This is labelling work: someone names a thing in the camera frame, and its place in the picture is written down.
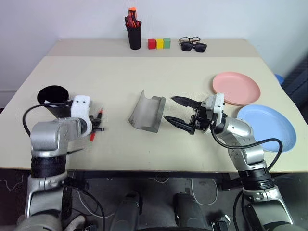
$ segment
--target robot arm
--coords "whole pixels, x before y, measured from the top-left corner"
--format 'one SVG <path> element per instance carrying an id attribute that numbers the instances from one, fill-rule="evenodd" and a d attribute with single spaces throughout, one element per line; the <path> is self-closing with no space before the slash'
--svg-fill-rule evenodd
<path id="1" fill-rule="evenodd" d="M 224 94 L 211 96 L 205 102 L 179 96 L 171 99 L 193 108 L 196 113 L 192 115 L 189 124 L 178 118 L 164 116 L 168 122 L 192 135 L 196 129 L 210 131 L 220 145 L 228 148 L 229 157 L 244 187 L 243 194 L 250 202 L 246 211 L 251 227 L 254 230 L 267 230 L 271 227 L 273 230 L 276 227 L 280 229 L 281 225 L 293 225 L 290 213 L 267 168 L 262 147 L 254 145 L 242 148 L 256 143 L 253 129 L 246 122 L 224 114 Z"/>
<path id="2" fill-rule="evenodd" d="M 92 132 L 90 97 L 74 98 L 69 118 L 37 123 L 31 132 L 31 175 L 26 219 L 17 231 L 60 231 L 66 154 L 69 142 Z"/>

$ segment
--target pen holder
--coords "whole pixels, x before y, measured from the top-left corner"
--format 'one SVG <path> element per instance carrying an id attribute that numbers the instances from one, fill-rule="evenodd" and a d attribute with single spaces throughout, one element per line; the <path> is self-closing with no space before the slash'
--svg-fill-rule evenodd
<path id="1" fill-rule="evenodd" d="M 65 103 L 69 100 L 68 91 L 61 86 L 48 86 L 43 88 L 38 93 L 38 102 L 39 104 L 44 103 Z M 49 106 L 46 107 L 55 117 L 65 118 L 71 117 L 71 107 L 59 107 L 59 106 Z"/>
<path id="2" fill-rule="evenodd" d="M 129 45 L 132 50 L 138 50 L 141 47 L 141 22 L 140 26 L 136 28 L 128 27 L 127 25 L 127 33 L 129 39 Z"/>

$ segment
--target pink plate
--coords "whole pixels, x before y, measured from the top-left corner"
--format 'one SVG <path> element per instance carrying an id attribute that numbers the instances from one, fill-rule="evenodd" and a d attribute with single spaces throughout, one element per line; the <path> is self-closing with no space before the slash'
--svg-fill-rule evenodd
<path id="1" fill-rule="evenodd" d="M 250 77 L 236 72 L 224 72 L 213 79 L 215 93 L 224 93 L 225 102 L 247 105 L 258 100 L 260 88 Z"/>

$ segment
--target table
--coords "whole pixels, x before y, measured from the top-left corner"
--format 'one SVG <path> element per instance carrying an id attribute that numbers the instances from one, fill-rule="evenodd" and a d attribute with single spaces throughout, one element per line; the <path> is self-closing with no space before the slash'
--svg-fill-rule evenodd
<path id="1" fill-rule="evenodd" d="M 105 131 L 72 142 L 84 150 L 67 158 L 68 169 L 120 171 L 236 172 L 225 148 L 199 131 L 191 136 L 162 119 L 159 132 L 137 130 L 128 122 L 138 98 L 164 96 L 164 115 L 189 121 L 193 110 L 170 99 L 185 96 L 197 101 L 213 94 L 213 77 L 234 71 L 250 76 L 261 89 L 256 102 L 281 112 L 293 124 L 297 143 L 283 153 L 272 172 L 308 170 L 308 127 L 299 110 L 258 53 L 243 39 L 206 39 L 206 53 L 183 52 L 172 40 L 170 50 L 129 49 L 126 39 L 63 39 L 51 49 L 26 79 L 0 115 L 0 167 L 30 168 L 30 139 L 22 125 L 24 111 L 38 104 L 37 93 L 49 85 L 65 87 L 70 98 L 89 95 L 91 113 L 104 108 Z M 225 113 L 236 117 L 241 107 L 226 104 Z M 30 128 L 53 120 L 46 108 L 27 116 Z M 265 152 L 269 164 L 275 153 Z"/>

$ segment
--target green block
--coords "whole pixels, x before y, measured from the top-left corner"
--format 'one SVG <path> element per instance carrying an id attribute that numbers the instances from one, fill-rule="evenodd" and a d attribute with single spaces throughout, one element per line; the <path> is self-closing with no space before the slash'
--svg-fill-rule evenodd
<path id="1" fill-rule="evenodd" d="M 164 38 L 164 49 L 170 48 L 171 39 L 170 38 Z"/>

